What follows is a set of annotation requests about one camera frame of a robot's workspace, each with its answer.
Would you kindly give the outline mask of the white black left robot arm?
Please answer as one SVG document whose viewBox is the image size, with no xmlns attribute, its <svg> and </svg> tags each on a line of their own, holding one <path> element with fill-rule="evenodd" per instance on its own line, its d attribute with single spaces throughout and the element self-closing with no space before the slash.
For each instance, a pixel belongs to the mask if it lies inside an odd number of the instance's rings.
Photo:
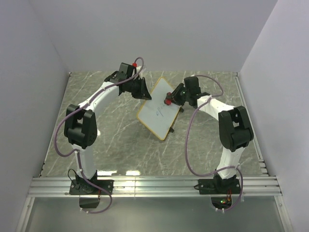
<svg viewBox="0 0 309 232">
<path fill-rule="evenodd" d="M 115 71 L 87 100 L 79 105 L 71 104 L 66 109 L 64 136 L 72 145 L 77 163 L 75 179 L 71 182 L 75 194 L 111 193 L 109 184 L 98 180 L 92 146 L 98 136 L 97 116 L 124 92 L 131 93 L 135 99 L 151 100 L 144 77 L 135 71 Z"/>
</svg>

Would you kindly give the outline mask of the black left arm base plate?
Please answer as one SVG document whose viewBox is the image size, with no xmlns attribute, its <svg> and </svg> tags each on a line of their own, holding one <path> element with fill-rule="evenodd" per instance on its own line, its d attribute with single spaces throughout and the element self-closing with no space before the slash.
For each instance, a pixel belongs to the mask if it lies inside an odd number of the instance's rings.
<svg viewBox="0 0 309 232">
<path fill-rule="evenodd" d="M 96 177 L 89 180 L 91 184 L 87 183 L 82 177 L 76 176 L 71 181 L 69 195 L 107 195 L 112 194 L 114 181 L 98 180 Z"/>
</svg>

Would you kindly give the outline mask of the yellow framed whiteboard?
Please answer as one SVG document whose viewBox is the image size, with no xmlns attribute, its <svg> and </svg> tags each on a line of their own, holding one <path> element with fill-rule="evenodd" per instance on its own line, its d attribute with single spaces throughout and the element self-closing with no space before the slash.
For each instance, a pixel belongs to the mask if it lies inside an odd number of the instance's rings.
<svg viewBox="0 0 309 232">
<path fill-rule="evenodd" d="M 151 91 L 152 99 L 146 100 L 137 113 L 137 119 L 161 141 L 172 132 L 172 125 L 180 111 L 180 106 L 164 103 L 167 93 L 173 90 L 171 84 L 160 77 Z"/>
</svg>

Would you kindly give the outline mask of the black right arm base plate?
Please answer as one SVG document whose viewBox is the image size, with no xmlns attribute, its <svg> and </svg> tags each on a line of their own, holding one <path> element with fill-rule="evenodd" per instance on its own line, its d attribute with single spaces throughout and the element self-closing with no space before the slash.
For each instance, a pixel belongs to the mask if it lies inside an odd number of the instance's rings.
<svg viewBox="0 0 309 232">
<path fill-rule="evenodd" d="M 198 190 L 200 195 L 240 194 L 241 184 L 236 175 L 222 179 L 218 174 L 215 174 L 213 179 L 199 179 L 194 189 Z"/>
</svg>

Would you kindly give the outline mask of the red bone shaped eraser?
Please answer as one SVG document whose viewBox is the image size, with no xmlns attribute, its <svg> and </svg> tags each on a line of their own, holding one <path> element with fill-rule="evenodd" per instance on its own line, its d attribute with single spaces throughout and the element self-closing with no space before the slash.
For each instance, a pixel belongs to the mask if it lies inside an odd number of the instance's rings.
<svg viewBox="0 0 309 232">
<path fill-rule="evenodd" d="M 171 94 L 171 92 L 168 92 L 166 94 L 166 97 L 164 99 L 164 104 L 166 104 L 166 105 L 171 105 L 172 104 L 172 94 Z"/>
</svg>

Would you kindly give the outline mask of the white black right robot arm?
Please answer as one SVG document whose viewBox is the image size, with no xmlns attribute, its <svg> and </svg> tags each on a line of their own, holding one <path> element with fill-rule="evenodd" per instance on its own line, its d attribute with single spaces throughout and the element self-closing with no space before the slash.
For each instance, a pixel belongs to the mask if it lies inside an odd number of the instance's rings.
<svg viewBox="0 0 309 232">
<path fill-rule="evenodd" d="M 213 179 L 207 184 L 199 183 L 200 192 L 208 194 L 241 193 L 242 185 L 237 179 L 239 160 L 253 140 L 253 129 L 247 110 L 243 106 L 231 106 L 216 99 L 215 95 L 202 93 L 200 87 L 187 88 L 179 84 L 173 92 L 166 94 L 164 103 L 178 106 L 188 102 L 195 108 L 194 113 L 204 112 L 218 121 L 219 138 L 223 151 L 219 165 L 211 172 Z"/>
</svg>

